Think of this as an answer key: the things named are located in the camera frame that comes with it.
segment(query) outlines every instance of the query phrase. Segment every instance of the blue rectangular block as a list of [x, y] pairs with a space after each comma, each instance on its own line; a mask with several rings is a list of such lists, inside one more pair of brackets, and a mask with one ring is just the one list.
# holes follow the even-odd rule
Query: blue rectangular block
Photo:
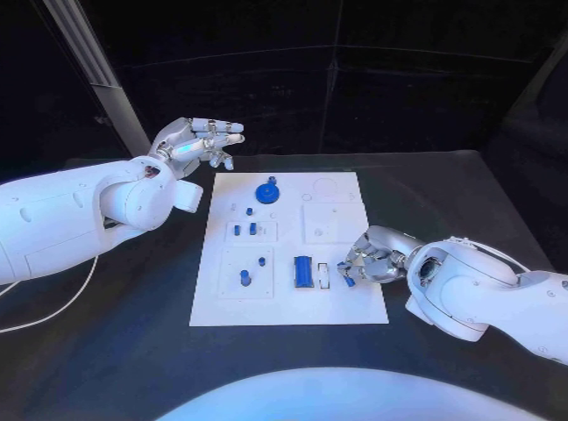
[[308, 256], [295, 257], [295, 286], [298, 288], [313, 288], [313, 258]]

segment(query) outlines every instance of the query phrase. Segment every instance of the gray table surface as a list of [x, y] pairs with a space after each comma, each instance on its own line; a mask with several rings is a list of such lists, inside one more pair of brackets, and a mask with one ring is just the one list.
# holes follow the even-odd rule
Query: gray table surface
[[[552, 269], [477, 152], [259, 155], [235, 164], [241, 172], [356, 171], [370, 224], [426, 241], [467, 236]], [[568, 367], [494, 328], [471, 343], [425, 324], [405, 309], [405, 282], [383, 285], [389, 325], [190, 328], [213, 171], [205, 165], [190, 178], [205, 187], [199, 212], [174, 210], [157, 231], [100, 257], [68, 311], [0, 335], [0, 420], [154, 419], [222, 385], [301, 367], [422, 375], [568, 419]], [[0, 327], [54, 312], [88, 270], [89, 262], [22, 283], [0, 300]]]

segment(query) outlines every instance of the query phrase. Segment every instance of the white pad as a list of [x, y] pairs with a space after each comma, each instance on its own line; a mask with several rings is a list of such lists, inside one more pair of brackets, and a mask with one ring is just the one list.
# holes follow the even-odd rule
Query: white pad
[[[281, 198], [261, 204], [255, 191], [271, 175]], [[254, 208], [251, 216], [246, 208]], [[336, 271], [367, 228], [356, 173], [219, 173], [190, 325], [389, 323], [382, 286], [359, 282], [349, 288]], [[295, 287], [295, 256], [313, 257], [314, 288]], [[320, 263], [328, 265], [330, 288], [321, 288]], [[252, 278], [248, 287], [244, 270]]]

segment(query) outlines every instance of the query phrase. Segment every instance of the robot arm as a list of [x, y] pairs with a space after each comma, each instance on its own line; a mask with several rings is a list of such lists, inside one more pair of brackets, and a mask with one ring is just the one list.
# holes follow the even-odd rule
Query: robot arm
[[517, 275], [516, 260], [477, 245], [457, 238], [422, 245], [402, 232], [372, 226], [340, 273], [354, 281], [406, 277], [408, 309], [429, 324], [470, 341], [493, 325], [533, 353], [568, 365], [568, 276], [543, 271]]
[[156, 230], [173, 206], [195, 212], [202, 187], [180, 180], [200, 160], [233, 158], [244, 126], [180, 118], [160, 132], [149, 156], [0, 185], [0, 285], [51, 275]]

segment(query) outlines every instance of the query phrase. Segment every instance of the blue object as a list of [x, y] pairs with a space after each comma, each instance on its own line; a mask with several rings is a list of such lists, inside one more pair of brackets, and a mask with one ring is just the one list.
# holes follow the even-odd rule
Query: blue object
[[344, 276], [344, 279], [349, 287], [353, 287], [357, 284], [357, 282], [349, 276]]
[[268, 183], [262, 184], [255, 191], [256, 200], [262, 204], [271, 204], [281, 198], [281, 190], [275, 185], [275, 177], [269, 177]]
[[251, 285], [251, 276], [249, 276], [249, 271], [244, 270], [241, 272], [241, 282], [244, 284], [245, 287], [248, 287]]
[[313, 288], [313, 258], [308, 256], [295, 257], [295, 286], [298, 288]]

